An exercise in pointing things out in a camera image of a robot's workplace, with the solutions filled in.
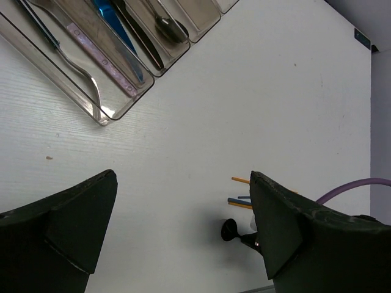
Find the pink handled fork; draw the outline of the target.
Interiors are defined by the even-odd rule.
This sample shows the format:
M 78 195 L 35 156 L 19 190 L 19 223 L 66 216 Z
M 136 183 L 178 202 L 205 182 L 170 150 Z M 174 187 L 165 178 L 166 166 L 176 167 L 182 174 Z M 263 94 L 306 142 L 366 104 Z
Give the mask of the pink handled fork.
M 115 36 L 108 25 L 84 1 L 32 1 L 57 20 L 130 98 L 137 95 L 131 65 L 119 51 L 130 50 Z

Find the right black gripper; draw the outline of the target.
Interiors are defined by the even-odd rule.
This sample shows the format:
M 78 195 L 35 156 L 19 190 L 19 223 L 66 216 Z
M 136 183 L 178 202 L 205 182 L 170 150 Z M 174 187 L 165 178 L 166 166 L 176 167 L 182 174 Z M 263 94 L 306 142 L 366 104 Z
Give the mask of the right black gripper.
M 250 229 L 252 230 L 251 233 L 243 234 L 241 236 L 241 242 L 262 255 L 263 253 L 260 244 L 257 241 L 258 231 L 254 215 L 250 221 Z

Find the black spoon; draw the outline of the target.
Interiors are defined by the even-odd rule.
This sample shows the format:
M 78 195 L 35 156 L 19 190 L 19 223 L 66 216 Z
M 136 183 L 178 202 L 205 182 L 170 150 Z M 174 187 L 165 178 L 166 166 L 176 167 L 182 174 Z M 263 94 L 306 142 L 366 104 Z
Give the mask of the black spoon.
M 221 228 L 221 238 L 223 241 L 229 242 L 235 238 L 241 240 L 241 236 L 238 232 L 238 225 L 234 219 L 227 219 Z
M 150 1 L 146 1 L 146 3 L 154 15 L 156 26 L 165 38 L 178 44 L 188 40 L 189 32 L 181 22 L 161 16 Z

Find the blue knife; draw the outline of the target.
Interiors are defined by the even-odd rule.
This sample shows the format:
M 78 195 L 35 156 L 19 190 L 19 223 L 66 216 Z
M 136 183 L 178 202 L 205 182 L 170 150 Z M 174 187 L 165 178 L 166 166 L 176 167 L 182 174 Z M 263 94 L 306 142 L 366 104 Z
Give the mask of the blue knife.
M 126 31 L 124 30 L 119 18 L 117 17 L 115 10 L 110 1 L 106 0 L 93 0 L 95 8 L 99 11 L 100 15 L 103 19 L 112 27 L 112 29 L 117 33 L 117 35 L 121 38 L 122 41 L 125 42 L 127 47 L 133 52 L 136 53 L 136 50 L 129 39 Z M 126 61 L 131 65 L 134 74 L 137 76 L 137 80 L 143 84 L 144 83 L 144 75 L 139 66 L 138 61 L 134 58 L 134 56 L 127 50 L 120 47 L 119 51 L 125 57 Z

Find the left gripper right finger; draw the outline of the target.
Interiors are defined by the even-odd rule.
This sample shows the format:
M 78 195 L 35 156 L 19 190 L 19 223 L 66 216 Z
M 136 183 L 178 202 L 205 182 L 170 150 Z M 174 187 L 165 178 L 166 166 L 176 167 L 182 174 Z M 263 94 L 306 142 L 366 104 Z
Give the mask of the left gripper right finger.
M 257 242 L 276 292 L 389 292 L 390 227 L 250 176 Z

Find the black knife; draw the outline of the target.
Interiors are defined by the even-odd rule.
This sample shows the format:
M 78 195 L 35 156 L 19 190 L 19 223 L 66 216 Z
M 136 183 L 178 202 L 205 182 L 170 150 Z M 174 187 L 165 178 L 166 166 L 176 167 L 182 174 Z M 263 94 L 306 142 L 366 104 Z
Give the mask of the black knife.
M 141 28 L 138 22 L 127 11 L 125 1 L 113 0 L 112 3 L 152 65 L 159 71 L 163 70 L 164 63 L 159 52 L 143 28 Z

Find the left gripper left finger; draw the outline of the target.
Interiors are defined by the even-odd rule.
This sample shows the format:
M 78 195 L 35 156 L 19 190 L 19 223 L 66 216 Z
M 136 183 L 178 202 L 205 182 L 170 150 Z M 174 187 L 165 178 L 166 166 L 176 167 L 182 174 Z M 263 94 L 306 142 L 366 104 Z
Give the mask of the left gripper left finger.
M 105 170 L 1 214 L 1 292 L 84 292 L 117 195 Z

